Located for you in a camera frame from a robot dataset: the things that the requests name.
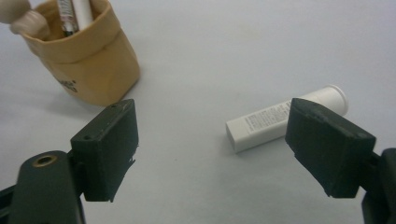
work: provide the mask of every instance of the kraft paper container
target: kraft paper container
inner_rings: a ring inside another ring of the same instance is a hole
[[[29,49],[71,95],[93,105],[119,101],[139,79],[134,49],[107,0],[91,0],[93,23],[65,37],[57,2],[35,10],[49,23],[46,39],[23,35]]]

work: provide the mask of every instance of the printed logo on bag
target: printed logo on bag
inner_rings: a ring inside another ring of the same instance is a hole
[[[61,85],[63,85],[64,87],[66,87],[70,91],[78,92],[77,89],[76,89],[76,86],[75,86],[77,84],[77,82],[75,80],[72,80],[72,81],[58,80],[58,82],[61,83]]]

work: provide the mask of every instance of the white pen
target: white pen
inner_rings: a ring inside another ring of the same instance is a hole
[[[58,8],[61,21],[64,23],[64,35],[73,35],[78,31],[78,25],[71,0],[58,0]]]
[[[72,0],[76,12],[78,29],[83,30],[92,22],[90,0]]]

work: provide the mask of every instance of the paper bag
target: paper bag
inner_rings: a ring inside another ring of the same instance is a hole
[[[109,2],[91,0],[91,7],[91,25],[65,37],[57,2],[47,1],[35,10],[46,18],[50,36],[23,38],[68,93],[106,106],[119,101],[136,83],[139,65]]]

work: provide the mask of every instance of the lotion tube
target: lotion tube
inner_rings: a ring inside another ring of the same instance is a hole
[[[348,102],[345,94],[334,85],[310,92],[301,97],[326,106],[344,116]],[[266,143],[286,134],[291,99],[278,105],[226,122],[226,131],[235,153]]]

